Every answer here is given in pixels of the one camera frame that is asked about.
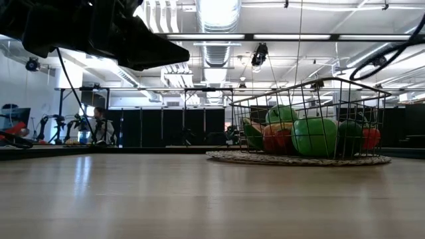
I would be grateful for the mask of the toy watermelon slice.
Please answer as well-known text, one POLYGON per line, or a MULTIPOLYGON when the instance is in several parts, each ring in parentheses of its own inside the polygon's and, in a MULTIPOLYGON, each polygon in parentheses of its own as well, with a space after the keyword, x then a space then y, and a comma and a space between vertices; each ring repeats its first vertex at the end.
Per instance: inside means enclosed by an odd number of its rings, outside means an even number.
POLYGON ((244 134, 251 150, 263 151, 263 132, 264 126, 260 123, 243 118, 244 134))

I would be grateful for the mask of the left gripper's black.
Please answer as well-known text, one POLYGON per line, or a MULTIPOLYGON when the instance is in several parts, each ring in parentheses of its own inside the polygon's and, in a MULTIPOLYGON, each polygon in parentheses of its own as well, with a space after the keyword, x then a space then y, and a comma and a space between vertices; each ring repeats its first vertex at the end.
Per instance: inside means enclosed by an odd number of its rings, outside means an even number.
POLYGON ((188 50, 133 16, 142 1, 19 0, 19 40, 43 58, 65 48, 112 58, 138 71, 188 61, 188 50))

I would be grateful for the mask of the dark green toy lime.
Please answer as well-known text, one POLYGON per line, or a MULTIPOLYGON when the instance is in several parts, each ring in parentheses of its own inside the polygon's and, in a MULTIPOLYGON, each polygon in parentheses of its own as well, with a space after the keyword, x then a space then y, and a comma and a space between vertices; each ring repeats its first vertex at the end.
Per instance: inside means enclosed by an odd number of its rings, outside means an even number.
POLYGON ((354 121, 343 121, 338 129, 337 151, 345 157, 354 156, 362 146, 362 127, 354 121))

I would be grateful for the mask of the person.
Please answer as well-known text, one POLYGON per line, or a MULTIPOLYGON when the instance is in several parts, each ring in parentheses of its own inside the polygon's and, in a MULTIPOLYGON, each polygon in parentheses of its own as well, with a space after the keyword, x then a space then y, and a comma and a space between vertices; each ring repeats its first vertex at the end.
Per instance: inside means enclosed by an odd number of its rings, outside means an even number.
POLYGON ((94 108, 93 118, 89 120, 93 130, 89 137, 90 143, 113 145, 116 141, 115 129, 112 122, 106 119, 106 110, 102 107, 94 108))

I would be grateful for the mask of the red toy strawberry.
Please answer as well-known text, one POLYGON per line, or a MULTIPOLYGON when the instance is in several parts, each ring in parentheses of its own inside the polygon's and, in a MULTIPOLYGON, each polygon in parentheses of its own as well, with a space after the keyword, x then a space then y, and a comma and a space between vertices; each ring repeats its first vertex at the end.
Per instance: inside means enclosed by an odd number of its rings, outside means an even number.
POLYGON ((363 129, 363 146, 362 149, 374 149, 381 139, 381 133, 375 128, 363 129))

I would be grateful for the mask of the black background rig frame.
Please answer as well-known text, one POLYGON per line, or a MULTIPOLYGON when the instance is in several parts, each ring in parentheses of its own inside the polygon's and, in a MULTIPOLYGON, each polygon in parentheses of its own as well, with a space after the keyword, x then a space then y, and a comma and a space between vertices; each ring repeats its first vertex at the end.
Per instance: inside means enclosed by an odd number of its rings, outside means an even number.
POLYGON ((106 110, 110 106, 110 88, 105 88, 101 86, 81 86, 75 89, 72 88, 55 88, 55 91, 59 92, 58 97, 58 112, 57 115, 64 116, 65 126, 64 129, 60 132, 60 139, 62 141, 59 145, 66 144, 80 144, 78 142, 78 130, 72 129, 70 132, 70 139, 67 143, 64 142, 66 136, 67 126, 66 124, 74 119, 76 114, 83 116, 86 119, 89 131, 92 132, 92 128, 89 125, 88 113, 92 113, 92 110, 88 110, 89 106, 101 106, 106 110))

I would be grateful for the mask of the green toy apple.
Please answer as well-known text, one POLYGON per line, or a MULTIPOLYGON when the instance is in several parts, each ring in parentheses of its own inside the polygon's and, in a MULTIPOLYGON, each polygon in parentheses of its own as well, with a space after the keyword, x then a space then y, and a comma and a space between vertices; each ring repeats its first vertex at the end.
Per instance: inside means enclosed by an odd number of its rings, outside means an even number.
POLYGON ((289 106, 276 105, 268 110, 265 120, 267 124, 292 123, 298 120, 298 114, 289 106))
POLYGON ((303 118, 293 123, 292 143, 308 157, 332 157, 337 141, 337 125, 327 118, 303 118))

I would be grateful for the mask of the dark monitor screen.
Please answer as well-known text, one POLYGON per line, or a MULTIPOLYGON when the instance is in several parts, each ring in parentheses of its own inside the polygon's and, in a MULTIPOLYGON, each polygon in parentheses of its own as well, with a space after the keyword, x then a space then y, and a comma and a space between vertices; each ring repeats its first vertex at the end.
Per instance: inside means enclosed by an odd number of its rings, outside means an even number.
POLYGON ((30 118, 30 108, 19 108, 6 105, 0 109, 0 130, 6 131, 15 126, 27 127, 30 118))

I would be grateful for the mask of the silver ribbed ventilation duct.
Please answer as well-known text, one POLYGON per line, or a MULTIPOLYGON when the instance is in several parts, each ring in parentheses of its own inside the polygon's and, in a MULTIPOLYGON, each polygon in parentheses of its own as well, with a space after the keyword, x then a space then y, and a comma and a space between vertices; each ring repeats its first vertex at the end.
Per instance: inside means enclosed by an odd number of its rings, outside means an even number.
MULTIPOLYGON (((241 0, 196 0, 197 23, 201 33, 235 33, 241 0)), ((228 63, 230 46, 204 46, 203 58, 209 67, 228 63)))

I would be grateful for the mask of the black partition panels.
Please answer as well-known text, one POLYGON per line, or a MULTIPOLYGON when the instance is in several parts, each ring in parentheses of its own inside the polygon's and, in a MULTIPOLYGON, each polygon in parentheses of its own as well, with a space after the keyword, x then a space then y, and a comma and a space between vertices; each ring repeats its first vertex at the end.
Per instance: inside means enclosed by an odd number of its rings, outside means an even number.
POLYGON ((226 145, 223 109, 110 110, 120 147, 226 145))

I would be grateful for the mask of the round woven placemat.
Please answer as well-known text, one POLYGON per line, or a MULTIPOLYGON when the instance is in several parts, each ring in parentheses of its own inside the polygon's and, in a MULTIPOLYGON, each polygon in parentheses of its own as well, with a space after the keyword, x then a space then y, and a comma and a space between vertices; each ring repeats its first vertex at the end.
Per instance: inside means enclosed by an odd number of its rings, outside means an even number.
POLYGON ((392 162, 392 158, 387 156, 361 157, 358 159, 312 159, 246 151, 207 151, 206 155, 213 161, 246 165, 348 167, 384 165, 392 162))

